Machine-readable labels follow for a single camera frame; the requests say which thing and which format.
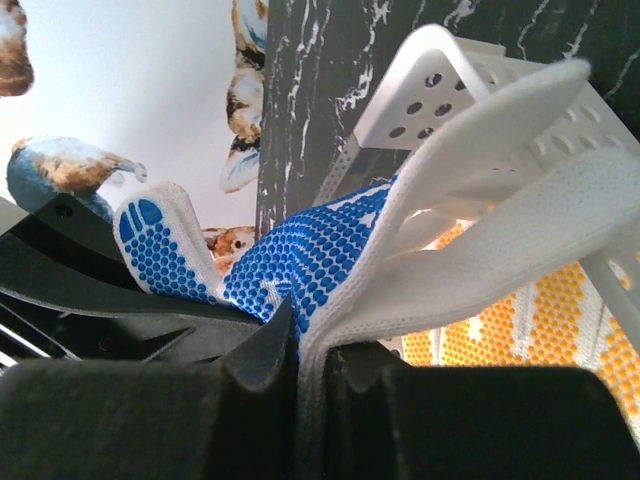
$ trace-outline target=bird illustration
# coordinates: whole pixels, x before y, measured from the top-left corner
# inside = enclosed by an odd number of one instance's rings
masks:
[[[60,193],[77,197],[94,213],[111,222],[113,209],[98,195],[109,182],[124,182],[119,171],[147,181],[147,170],[135,163],[75,138],[39,136],[16,142],[7,165],[9,193],[22,209],[33,212]]]
[[[18,0],[0,0],[0,97],[24,95],[33,84],[27,16]]]
[[[268,13],[266,0],[232,3],[236,57],[227,92],[227,119],[236,137],[220,177],[225,193],[240,190],[258,176]]]

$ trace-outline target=white marble veining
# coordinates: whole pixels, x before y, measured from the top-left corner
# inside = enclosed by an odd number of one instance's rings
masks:
[[[451,23],[451,20],[453,20],[452,30],[454,33],[457,32],[458,23],[460,23],[460,20],[473,15],[479,4],[480,0],[458,0],[458,6],[456,7],[456,9],[445,17],[443,22],[444,26],[450,28],[449,23]]]
[[[418,7],[418,11],[416,12],[415,17],[413,17],[413,22],[411,22],[411,30],[415,30],[418,26],[418,22],[420,21],[420,16],[424,12],[424,9],[427,8],[427,0],[422,0],[420,2],[420,6]]]
[[[309,52],[318,41],[318,32],[320,27],[316,16],[317,8],[316,0],[306,0],[302,23],[300,25],[300,43],[298,43],[298,47],[296,48],[293,86],[289,92],[287,102],[289,105],[289,114],[293,120],[296,120],[296,104],[298,99],[298,90],[300,89],[300,81],[302,80],[302,70],[305,66],[304,61],[307,59]],[[311,25],[311,35],[307,36],[305,32],[310,14],[314,20]]]
[[[584,23],[580,27],[580,30],[578,30],[578,35],[576,36],[576,39],[572,43],[567,43],[567,45],[569,45],[571,49],[567,52],[562,52],[562,55],[564,55],[564,58],[573,58],[578,53],[578,50],[580,50],[580,45],[582,44],[582,38],[584,37],[584,34],[589,28],[589,20],[591,20],[591,17],[593,17],[593,15],[596,13],[596,10],[598,9],[599,4],[600,4],[600,0],[592,0],[591,8],[589,9],[589,13],[587,13],[587,18],[585,18]]]
[[[542,3],[540,3],[540,5],[538,5],[538,8],[536,8],[536,10],[533,12],[531,21],[520,32],[520,36],[518,37],[518,41],[516,42],[516,45],[520,49],[520,52],[522,53],[522,58],[524,60],[527,60],[527,49],[525,48],[523,43],[524,39],[527,36],[527,33],[529,32],[529,30],[531,30],[535,26],[536,22],[538,21],[538,17],[542,12],[544,12],[544,9],[547,8],[547,5],[549,5],[550,1],[551,0],[542,0]]]
[[[620,87],[624,83],[624,77],[627,76],[629,68],[631,68],[631,65],[638,59],[638,57],[640,57],[640,47],[631,55],[629,55],[629,58],[627,58],[624,67],[622,67],[622,70],[620,70],[620,73],[618,74],[618,79],[616,80],[615,85],[611,88],[611,90],[605,93],[605,100],[608,100],[609,98],[611,98],[611,96],[615,95],[618,90],[620,90]]]
[[[367,29],[369,30],[369,40],[363,47],[357,64],[361,65],[362,70],[358,75],[358,82],[356,86],[350,87],[347,93],[341,97],[337,97],[335,100],[336,113],[338,116],[340,112],[345,110],[353,110],[359,100],[367,98],[369,94],[369,88],[371,88],[371,80],[373,79],[373,62],[371,47],[373,47],[376,41],[376,27],[378,23],[382,21],[385,25],[387,23],[387,15],[391,12],[393,6],[393,0],[386,0],[378,3],[376,0],[371,8],[364,6],[363,9],[366,13],[371,14],[369,21],[367,22]]]

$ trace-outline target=white background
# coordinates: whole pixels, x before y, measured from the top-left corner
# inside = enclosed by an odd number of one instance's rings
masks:
[[[255,181],[218,187],[233,135],[226,91],[235,41],[231,0],[21,0],[31,91],[0,99],[0,195],[11,145],[36,135],[78,138],[147,167],[100,194],[116,208],[160,181],[189,192],[203,227],[253,225]]]

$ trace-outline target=black marble surface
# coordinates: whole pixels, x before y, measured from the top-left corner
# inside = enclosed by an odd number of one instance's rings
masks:
[[[258,234],[311,205],[401,42],[439,23],[550,63],[578,56],[640,137],[638,0],[271,0]]]

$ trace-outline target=printed animal pattern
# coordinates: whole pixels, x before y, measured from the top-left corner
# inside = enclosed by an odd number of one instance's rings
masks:
[[[220,177],[225,193],[238,191],[258,177],[268,13],[267,0],[232,3],[236,57],[227,92],[227,118],[236,137]]]
[[[205,228],[202,233],[221,276],[255,244],[255,227]]]
[[[133,173],[141,183],[147,181],[147,169],[141,163],[75,138],[39,136],[13,145],[7,186],[18,206],[28,212],[59,193],[68,193],[111,222],[113,210],[97,192],[107,181],[121,184],[124,179],[119,172]]]
[[[459,223],[435,248],[463,231]],[[416,366],[562,365],[591,370],[617,399],[640,445],[640,356],[578,263],[474,318],[407,335],[403,344],[405,360]]]

